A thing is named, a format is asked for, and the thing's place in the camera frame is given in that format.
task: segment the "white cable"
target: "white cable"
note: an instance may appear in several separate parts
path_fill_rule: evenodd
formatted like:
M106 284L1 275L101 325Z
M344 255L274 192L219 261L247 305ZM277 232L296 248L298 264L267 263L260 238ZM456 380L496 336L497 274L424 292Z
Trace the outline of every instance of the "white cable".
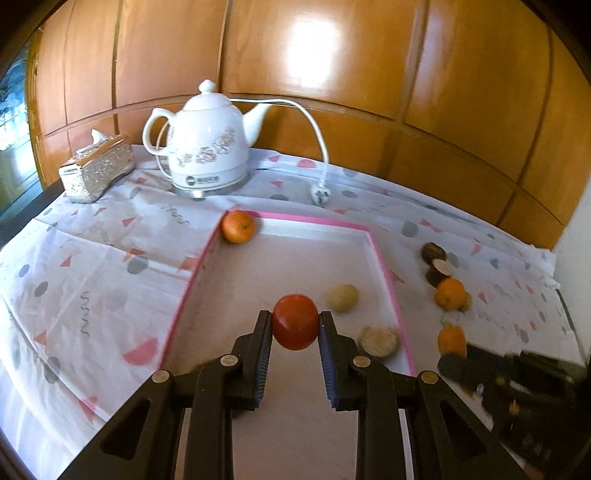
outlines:
M269 100L250 100L245 98L230 98L231 102L243 102L243 103L284 103L286 105L291 105L296 107L300 112L304 114L304 116L308 119L312 128L314 129L314 133L316 134L316 139L318 140L318 145L320 146L320 152L322 153L322 161L324 162L324 170L322 175L320 176L320 182L318 185L320 187L326 187L326 177L328 176L328 170L330 165L329 159L329 152L326 148L326 144L324 143L324 137L322 136L322 132L320 131L320 127L314 120L314 117L310 115L308 110L302 107L299 103L293 102L291 100L284 100L281 98L272 98Z

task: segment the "metal screw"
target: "metal screw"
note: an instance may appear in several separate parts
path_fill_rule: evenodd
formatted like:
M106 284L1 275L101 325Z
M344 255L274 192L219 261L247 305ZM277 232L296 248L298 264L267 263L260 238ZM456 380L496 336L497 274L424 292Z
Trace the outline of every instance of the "metal screw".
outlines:
M519 415L519 404L517 403L517 400L513 400L509 405L509 415L513 415L514 417Z
M353 364L359 368L366 368L371 364L371 360L363 355L358 355L353 358Z
M152 382L164 383L170 378L170 374L166 370L158 370L152 375Z
M438 382L439 375L437 375L435 372L427 370L421 374L421 380L423 380L428 385L434 385Z
M238 357L236 355L224 355L220 358L220 363L224 367L233 367L238 363Z

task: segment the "orange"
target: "orange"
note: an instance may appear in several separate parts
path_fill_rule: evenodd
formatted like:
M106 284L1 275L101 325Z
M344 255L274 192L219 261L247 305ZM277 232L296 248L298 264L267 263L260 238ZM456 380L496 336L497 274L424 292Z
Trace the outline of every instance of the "orange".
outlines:
M222 220L223 236L233 244L248 242L255 230L255 219L243 210L232 210Z
M466 289L456 278L446 278L437 286L435 301L443 310L457 310L466 302Z
M464 330L459 325L447 325L442 328L437 337L437 346L439 353L455 353L464 358L468 356L468 344Z

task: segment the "tissue box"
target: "tissue box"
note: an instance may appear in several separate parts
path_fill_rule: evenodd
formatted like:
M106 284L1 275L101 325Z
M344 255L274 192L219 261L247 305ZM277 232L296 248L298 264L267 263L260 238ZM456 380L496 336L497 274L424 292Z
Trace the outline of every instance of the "tissue box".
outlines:
M93 203L133 169L129 138L116 135L78 150L59 173L72 202Z

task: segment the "kettle lid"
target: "kettle lid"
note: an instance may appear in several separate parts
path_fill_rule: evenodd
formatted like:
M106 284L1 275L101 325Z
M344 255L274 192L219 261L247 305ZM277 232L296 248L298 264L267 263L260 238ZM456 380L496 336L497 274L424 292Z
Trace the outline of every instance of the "kettle lid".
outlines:
M201 94L190 98L183 110L199 111L231 105L232 102L221 93L216 92L216 84L211 80L204 80L199 85Z

